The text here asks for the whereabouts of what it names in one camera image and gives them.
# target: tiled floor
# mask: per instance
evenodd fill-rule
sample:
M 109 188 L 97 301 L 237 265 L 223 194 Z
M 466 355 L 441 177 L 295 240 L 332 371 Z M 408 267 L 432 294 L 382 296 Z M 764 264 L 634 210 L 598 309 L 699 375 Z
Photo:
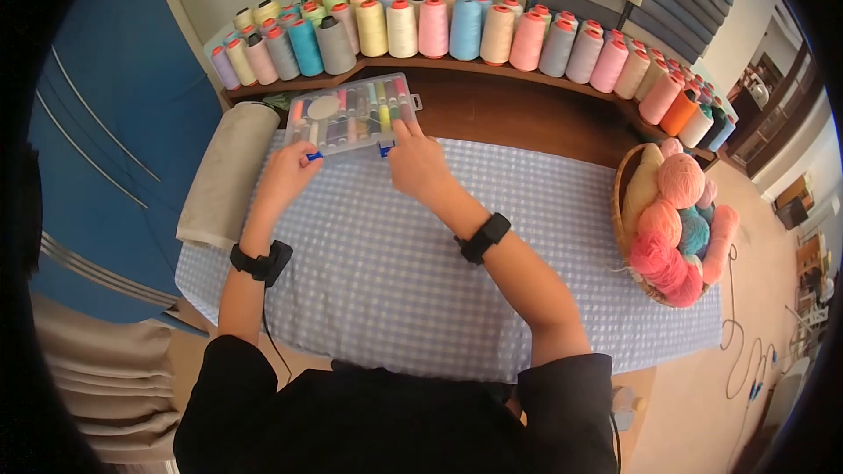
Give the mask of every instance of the tiled floor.
M 784 306 L 793 306 L 796 237 L 793 231 L 785 231 L 747 178 L 723 163 L 715 165 L 708 174 L 719 187 L 717 203 L 734 207 L 742 222 L 735 241 L 739 258 L 734 263 L 734 286 L 736 314 L 746 330 L 746 344 L 732 378 L 732 389 L 739 387 L 749 361 L 749 347 L 756 337 L 761 337 L 764 350 L 768 342 L 774 343 L 782 357 L 774 369 L 768 366 L 764 382 L 773 385 L 790 363 L 785 356 L 795 321 Z M 731 316 L 731 290 L 727 274 L 723 283 L 723 315 L 728 318 Z M 213 326 L 185 300 L 180 303 L 180 310 L 185 321 L 205 327 L 213 334 Z M 175 369 L 175 404 L 179 409 L 184 409 L 190 396 L 207 341 L 184 332 L 173 334 L 169 356 Z M 728 471 L 727 462 L 739 438 L 749 392 L 749 384 L 746 384 L 737 397 L 731 401 L 726 399 L 726 381 L 738 357 L 739 346 L 740 335 L 736 334 L 728 351 L 708 349 L 658 367 L 648 414 L 632 460 L 624 472 L 713 474 Z M 279 385 L 284 385 L 287 371 L 265 336 L 261 336 L 259 347 L 275 368 Z M 303 355 L 282 346 L 279 349 L 293 376 L 307 368 L 329 368 L 328 359 Z M 752 359 L 753 363 L 757 362 L 757 348 Z M 741 443 L 749 438 L 757 424 L 766 396 L 767 391 L 749 407 Z

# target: blue gingham tablecloth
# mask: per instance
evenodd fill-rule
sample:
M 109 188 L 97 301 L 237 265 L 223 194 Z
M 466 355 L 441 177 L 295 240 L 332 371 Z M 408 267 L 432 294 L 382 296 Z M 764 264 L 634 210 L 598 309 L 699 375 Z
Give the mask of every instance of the blue gingham tablecloth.
M 271 150 L 281 147 L 283 131 Z M 459 182 L 565 280 L 595 352 L 615 373 L 721 340 L 720 287 L 684 310 L 650 300 L 623 268 L 609 199 L 615 171 L 493 144 L 440 140 Z M 325 165 L 281 216 L 294 249 L 267 290 L 273 339 L 306 353 L 395 372 L 516 382 L 530 330 L 452 233 L 396 191 L 383 161 Z M 175 283 L 216 324 L 228 253 L 185 244 Z

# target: rolled fabric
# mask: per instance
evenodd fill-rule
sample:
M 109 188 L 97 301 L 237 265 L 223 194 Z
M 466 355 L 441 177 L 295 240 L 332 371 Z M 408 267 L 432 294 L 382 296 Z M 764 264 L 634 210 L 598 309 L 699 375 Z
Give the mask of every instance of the rolled fabric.
M 252 101 L 223 114 L 184 200 L 178 240 L 231 250 L 280 121 L 275 110 Z

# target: peach yarn ball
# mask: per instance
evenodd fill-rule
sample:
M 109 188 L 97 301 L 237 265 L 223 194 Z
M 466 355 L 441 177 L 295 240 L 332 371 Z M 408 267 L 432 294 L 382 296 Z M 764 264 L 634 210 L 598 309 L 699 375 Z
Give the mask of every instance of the peach yarn ball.
M 682 220 L 676 208 L 667 200 L 661 199 L 644 209 L 638 218 L 638 234 L 660 233 L 671 248 L 680 245 L 682 238 Z
M 659 192 L 674 208 L 697 203 L 706 188 L 706 176 L 688 154 L 673 154 L 659 167 Z

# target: black cable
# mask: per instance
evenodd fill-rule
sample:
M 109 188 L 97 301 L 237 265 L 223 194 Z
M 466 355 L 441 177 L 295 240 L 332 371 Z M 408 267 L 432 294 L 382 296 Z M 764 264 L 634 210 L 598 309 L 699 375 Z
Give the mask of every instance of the black cable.
M 612 418 L 612 427 L 615 429 L 615 443 L 616 443 L 616 446 L 618 447 L 618 453 L 617 453 L 618 474 L 620 474 L 620 432 L 618 432 L 618 424 L 615 421 L 615 414 L 612 413 L 612 412 L 609 412 L 609 416 Z

